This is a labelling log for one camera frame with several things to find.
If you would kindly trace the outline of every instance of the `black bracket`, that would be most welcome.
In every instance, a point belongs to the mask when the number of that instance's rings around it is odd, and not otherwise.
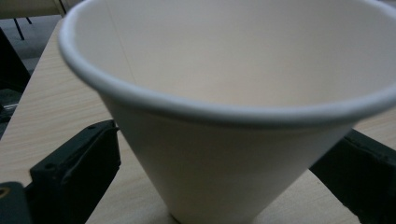
[[[93,124],[35,165],[32,183],[0,184],[0,223],[84,223],[120,168],[113,120]]]

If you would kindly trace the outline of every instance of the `table surface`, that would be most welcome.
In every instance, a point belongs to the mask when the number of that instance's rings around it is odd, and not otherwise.
[[[66,67],[57,48],[59,23],[0,141],[0,182],[31,182],[29,169],[83,128],[111,119],[100,98]],[[396,148],[396,110],[356,129]],[[89,223],[176,223],[119,134],[122,165]],[[310,171],[255,223],[359,223]]]

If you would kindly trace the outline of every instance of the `rolled rim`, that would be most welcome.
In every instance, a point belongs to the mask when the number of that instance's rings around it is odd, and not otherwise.
[[[75,26],[78,14],[88,8],[86,0],[65,17],[59,34],[60,52],[72,71],[103,98],[169,119],[182,119],[221,126],[249,128],[308,128],[355,123],[396,105],[395,83],[383,90],[345,101],[304,106],[219,105],[152,91],[122,81],[89,63],[78,52]],[[362,1],[379,8],[396,22],[395,10],[372,0]]]

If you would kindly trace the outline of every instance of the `white paper cup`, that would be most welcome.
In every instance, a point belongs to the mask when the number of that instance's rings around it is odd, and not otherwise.
[[[376,1],[87,0],[60,48],[181,223],[249,223],[396,104],[396,16]]]

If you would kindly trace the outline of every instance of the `table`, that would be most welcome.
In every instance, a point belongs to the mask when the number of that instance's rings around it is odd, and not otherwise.
[[[31,182],[29,168],[83,128],[110,119],[99,96],[66,67],[57,49],[58,23],[0,141],[0,182]],[[396,148],[396,110],[357,126]],[[174,224],[124,138],[122,165],[88,223]],[[257,218],[256,223],[359,223],[310,171]]]

